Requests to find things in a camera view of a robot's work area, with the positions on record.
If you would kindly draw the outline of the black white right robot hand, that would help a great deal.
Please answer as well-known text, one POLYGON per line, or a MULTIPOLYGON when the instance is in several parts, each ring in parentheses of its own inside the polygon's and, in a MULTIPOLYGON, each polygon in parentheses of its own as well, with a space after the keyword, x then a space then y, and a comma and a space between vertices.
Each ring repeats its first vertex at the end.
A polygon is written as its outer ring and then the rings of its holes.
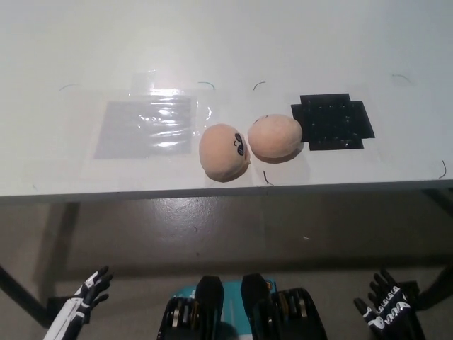
POLYGON ((353 303, 376 339, 426 339, 410 300, 387 270, 374 274, 369 286, 368 299, 374 306, 359 297, 353 303))

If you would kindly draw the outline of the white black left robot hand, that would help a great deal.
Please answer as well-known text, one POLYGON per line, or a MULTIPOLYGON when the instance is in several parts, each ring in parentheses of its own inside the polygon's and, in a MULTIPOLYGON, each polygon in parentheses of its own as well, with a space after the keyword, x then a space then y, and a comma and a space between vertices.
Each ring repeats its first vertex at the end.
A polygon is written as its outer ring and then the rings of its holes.
POLYGON ((76 340, 84 325, 91 319, 93 309, 109 298, 113 274, 104 266, 87 278, 79 289, 63 304, 44 340, 76 340))

